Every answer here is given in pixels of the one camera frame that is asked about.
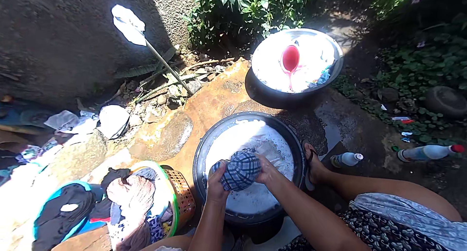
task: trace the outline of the bare foot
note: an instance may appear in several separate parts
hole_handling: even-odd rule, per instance
[[[306,157],[306,162],[310,167],[310,182],[312,184],[319,184],[321,182],[321,178],[323,177],[326,172],[330,172],[326,166],[324,166],[323,163],[318,159],[318,155],[316,153],[313,153],[313,151],[316,151],[315,148],[306,143],[305,144],[305,157]]]

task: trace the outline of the soap foam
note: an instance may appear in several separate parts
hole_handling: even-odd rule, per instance
[[[264,155],[290,181],[293,177],[293,157],[289,145],[275,129],[259,120],[237,121],[236,125],[217,137],[206,156],[205,177],[211,167],[221,159],[230,159],[243,148],[255,148]],[[259,214],[278,205],[279,202],[264,184],[253,183],[240,192],[231,192],[226,209],[242,214]]]

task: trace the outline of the blue checkered fabric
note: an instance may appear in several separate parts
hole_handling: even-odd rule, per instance
[[[225,191],[242,191],[249,187],[261,171],[260,159],[254,154],[254,148],[245,148],[235,152],[229,160],[218,161],[211,167],[215,172],[225,161],[225,173],[220,179]]]

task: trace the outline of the concrete wall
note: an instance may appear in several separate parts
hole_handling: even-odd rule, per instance
[[[146,47],[114,27],[115,4],[146,23],[157,50],[187,43],[181,15],[193,0],[0,0],[0,95],[73,108],[74,98],[114,84],[117,69],[147,63]]]

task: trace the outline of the hand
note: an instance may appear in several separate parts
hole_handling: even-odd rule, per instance
[[[225,205],[230,191],[225,191],[220,179],[225,173],[225,162],[222,161],[219,168],[207,180],[207,201],[219,202]]]
[[[256,157],[260,159],[261,164],[261,172],[256,177],[256,182],[260,184],[266,184],[273,180],[273,175],[278,173],[278,170],[274,167],[274,165],[269,162],[269,160],[260,155],[255,153]]]

